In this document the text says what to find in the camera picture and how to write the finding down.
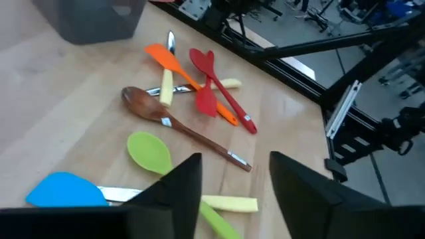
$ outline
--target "red silicone tongs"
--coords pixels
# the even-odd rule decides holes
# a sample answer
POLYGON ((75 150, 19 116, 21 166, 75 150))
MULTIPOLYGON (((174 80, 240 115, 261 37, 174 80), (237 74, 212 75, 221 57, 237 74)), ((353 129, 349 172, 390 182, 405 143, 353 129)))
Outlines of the red silicone tongs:
POLYGON ((240 107, 238 102, 227 92, 226 88, 220 83, 220 80, 218 80, 214 72, 214 53, 212 51, 208 51, 207 55, 205 55, 200 50, 192 48, 189 51, 189 55, 191 57, 192 63, 198 68, 198 70, 204 72, 214 81, 214 84, 224 95, 230 106, 232 106, 233 110, 236 112, 236 115, 245 128, 250 133, 257 133, 257 128, 255 127, 254 122, 251 120, 251 117, 242 109, 242 107, 240 107))

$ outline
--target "blue spatula head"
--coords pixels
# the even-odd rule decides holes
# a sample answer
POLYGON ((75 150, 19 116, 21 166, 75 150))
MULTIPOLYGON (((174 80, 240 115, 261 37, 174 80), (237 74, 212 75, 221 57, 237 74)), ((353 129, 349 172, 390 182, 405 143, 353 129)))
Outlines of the blue spatula head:
POLYGON ((93 183, 67 172, 47 176, 29 193, 26 201, 39 207, 109 205, 93 183))

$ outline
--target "metal bracket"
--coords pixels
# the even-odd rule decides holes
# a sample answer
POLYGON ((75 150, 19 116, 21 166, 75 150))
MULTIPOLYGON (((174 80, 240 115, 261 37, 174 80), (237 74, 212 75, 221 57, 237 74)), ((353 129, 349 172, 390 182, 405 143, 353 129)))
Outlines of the metal bracket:
POLYGON ((348 180, 346 170, 335 160, 325 159, 325 167, 333 173, 335 179, 340 183, 344 183, 348 180))
POLYGON ((353 105, 354 99, 359 93, 362 84, 356 80, 353 85, 348 87, 343 94, 343 97, 338 102, 337 108, 332 113, 331 119, 326 125, 326 137, 333 139, 344 122, 345 116, 353 105))
POLYGON ((201 19, 211 6, 211 0, 186 0, 180 7, 180 12, 195 21, 201 19))

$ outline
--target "orange spatula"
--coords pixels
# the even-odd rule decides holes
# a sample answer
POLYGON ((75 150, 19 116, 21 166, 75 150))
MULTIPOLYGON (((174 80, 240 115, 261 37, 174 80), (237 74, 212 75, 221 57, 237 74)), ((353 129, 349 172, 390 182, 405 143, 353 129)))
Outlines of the orange spatula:
MULTIPOLYGON (((146 53, 150 54, 158 63, 160 63, 164 68, 174 71, 180 74, 191 86, 196 90, 199 90, 201 86, 195 82, 180 66, 179 61, 175 56, 169 52, 165 46, 159 43, 155 43, 145 47, 146 53)), ((230 110, 225 108, 220 102, 217 101, 217 111, 222 115, 226 120, 228 120, 233 125, 238 125, 238 121, 230 110)))

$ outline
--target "green silicone spoon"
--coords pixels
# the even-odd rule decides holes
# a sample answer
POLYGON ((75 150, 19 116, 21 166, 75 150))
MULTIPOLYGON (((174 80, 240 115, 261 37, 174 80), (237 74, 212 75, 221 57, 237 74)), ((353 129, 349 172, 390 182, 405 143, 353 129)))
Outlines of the green silicone spoon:
MULTIPOLYGON (((166 175, 173 168, 167 146, 157 137, 144 132, 131 134, 127 140, 127 150, 131 158, 144 169, 166 175)), ((201 214, 212 229, 224 239, 242 238, 235 229, 207 203, 201 201, 201 214)))

